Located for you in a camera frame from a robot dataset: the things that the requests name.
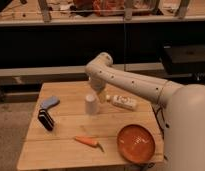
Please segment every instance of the wooden plank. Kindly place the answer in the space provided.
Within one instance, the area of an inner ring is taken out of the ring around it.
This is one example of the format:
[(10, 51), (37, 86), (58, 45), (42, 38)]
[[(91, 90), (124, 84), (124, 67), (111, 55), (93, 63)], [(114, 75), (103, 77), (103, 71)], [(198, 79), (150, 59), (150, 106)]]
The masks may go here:
[[(25, 142), (18, 170), (130, 164), (120, 156), (116, 138), (99, 138), (98, 140), (105, 153), (100, 149), (76, 143), (74, 140)], [(159, 146), (163, 146), (160, 137), (156, 141), (160, 143)], [(157, 148), (151, 162), (161, 162), (162, 160), (161, 149)]]
[[(60, 99), (60, 104), (49, 110), (52, 116), (63, 115), (84, 115), (85, 114), (85, 95), (87, 93), (94, 93), (90, 88), (90, 85), (85, 82), (66, 82), (66, 83), (47, 83), (44, 84), (37, 101), (37, 105), (34, 110), (33, 116), (36, 117), (40, 109), (40, 104), (43, 100), (49, 98), (52, 95), (56, 95)], [(115, 88), (107, 84), (107, 94), (124, 95), (137, 100), (138, 107), (134, 112), (150, 112), (152, 108), (150, 103), (142, 98), (123, 91), (119, 88)], [(127, 109), (115, 107), (109, 103), (99, 104), (99, 113), (127, 113), (130, 112)]]
[(139, 124), (151, 134), (158, 135), (159, 128), (153, 113), (115, 113), (104, 115), (57, 116), (53, 132), (47, 132), (37, 118), (31, 121), (27, 141), (72, 139), (74, 136), (116, 137), (120, 129), (129, 124)]

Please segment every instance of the orange bowl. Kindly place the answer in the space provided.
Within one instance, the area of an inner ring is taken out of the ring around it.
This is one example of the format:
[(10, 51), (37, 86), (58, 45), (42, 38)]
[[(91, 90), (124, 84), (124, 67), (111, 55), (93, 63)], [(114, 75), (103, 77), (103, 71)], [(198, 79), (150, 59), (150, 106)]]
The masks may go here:
[(151, 133), (140, 125), (127, 125), (117, 136), (120, 154), (136, 163), (147, 163), (155, 152), (155, 141)]

